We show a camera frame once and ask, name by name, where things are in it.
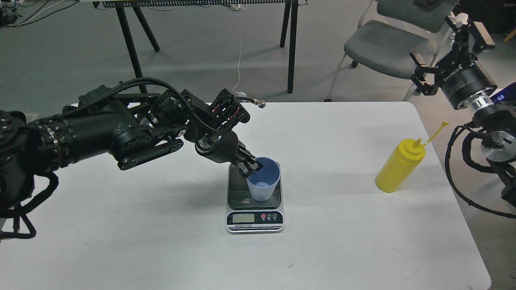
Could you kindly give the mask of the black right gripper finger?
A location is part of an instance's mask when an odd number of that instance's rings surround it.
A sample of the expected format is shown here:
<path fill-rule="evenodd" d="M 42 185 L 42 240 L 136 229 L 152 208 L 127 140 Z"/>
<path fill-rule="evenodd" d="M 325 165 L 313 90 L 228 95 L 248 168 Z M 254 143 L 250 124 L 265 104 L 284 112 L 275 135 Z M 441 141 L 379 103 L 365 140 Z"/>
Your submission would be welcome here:
<path fill-rule="evenodd" d="M 427 66 L 419 53 L 411 52 L 410 57 L 416 65 L 414 75 L 417 79 L 424 79 L 426 74 L 440 74 L 440 69 L 437 67 Z"/>
<path fill-rule="evenodd" d="M 425 74 L 413 74 L 411 75 L 411 81 L 415 84 L 417 90 L 424 95 L 435 95 L 440 86 L 437 84 L 428 84 L 425 79 Z"/>

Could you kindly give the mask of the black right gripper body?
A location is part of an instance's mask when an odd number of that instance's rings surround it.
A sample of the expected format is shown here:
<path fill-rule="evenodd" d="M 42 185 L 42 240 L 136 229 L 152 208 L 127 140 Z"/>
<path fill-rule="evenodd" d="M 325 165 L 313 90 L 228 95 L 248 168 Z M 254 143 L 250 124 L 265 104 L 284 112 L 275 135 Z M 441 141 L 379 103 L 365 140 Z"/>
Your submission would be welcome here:
<path fill-rule="evenodd" d="M 454 110 L 465 108 L 463 103 L 472 95 L 479 92 L 491 95 L 497 88 L 473 53 L 456 56 L 448 53 L 437 62 L 436 68 L 443 69 L 443 74 L 435 76 L 435 84 L 441 88 Z"/>

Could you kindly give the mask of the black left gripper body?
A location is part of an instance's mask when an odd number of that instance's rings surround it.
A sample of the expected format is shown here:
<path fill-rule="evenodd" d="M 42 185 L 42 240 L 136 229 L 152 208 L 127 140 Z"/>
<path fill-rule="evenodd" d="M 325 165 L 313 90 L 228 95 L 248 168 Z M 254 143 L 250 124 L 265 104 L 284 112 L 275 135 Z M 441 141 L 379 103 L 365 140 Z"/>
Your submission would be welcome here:
<path fill-rule="evenodd" d="M 248 151 L 233 131 L 225 134 L 225 136 L 221 136 L 213 145 L 208 145 L 205 142 L 207 140 L 208 136 L 205 136 L 195 145 L 196 152 L 215 163 L 231 163 L 236 165 L 237 150 Z"/>

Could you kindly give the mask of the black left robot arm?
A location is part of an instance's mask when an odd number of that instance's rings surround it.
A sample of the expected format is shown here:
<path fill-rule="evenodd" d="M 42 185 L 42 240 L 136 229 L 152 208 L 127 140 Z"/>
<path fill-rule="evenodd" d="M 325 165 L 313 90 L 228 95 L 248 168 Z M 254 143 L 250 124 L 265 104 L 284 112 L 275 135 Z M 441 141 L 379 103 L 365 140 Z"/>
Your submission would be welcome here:
<path fill-rule="evenodd" d="M 55 171 L 109 153 L 127 170 L 174 153 L 184 140 L 215 163 L 231 163 L 247 178 L 263 164 L 233 128 L 250 114 L 224 89 L 211 104 L 156 78 L 138 77 L 114 88 L 99 86 L 61 114 L 28 122 L 19 111 L 1 111 L 1 223 L 13 221 L 1 239 L 31 239 L 28 213 L 58 186 Z"/>

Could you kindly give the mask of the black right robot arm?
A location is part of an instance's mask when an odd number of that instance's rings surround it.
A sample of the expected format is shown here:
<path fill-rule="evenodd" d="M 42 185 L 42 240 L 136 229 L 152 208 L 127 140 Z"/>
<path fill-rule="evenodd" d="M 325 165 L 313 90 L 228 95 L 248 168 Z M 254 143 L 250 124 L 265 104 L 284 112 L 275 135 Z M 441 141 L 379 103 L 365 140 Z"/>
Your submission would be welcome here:
<path fill-rule="evenodd" d="M 482 206 L 455 185 L 449 167 L 450 155 L 458 137 L 467 131 L 462 143 L 462 158 L 468 167 L 483 173 L 494 173 L 504 187 L 501 198 L 515 205 L 515 107 L 494 103 L 491 95 L 497 86 L 470 52 L 450 52 L 436 66 L 424 64 L 418 53 L 411 52 L 415 71 L 411 80 L 424 95 L 440 89 L 455 110 L 468 109 L 472 121 L 457 126 L 447 144 L 445 174 L 452 189 L 469 206 L 508 219 L 505 213 Z"/>

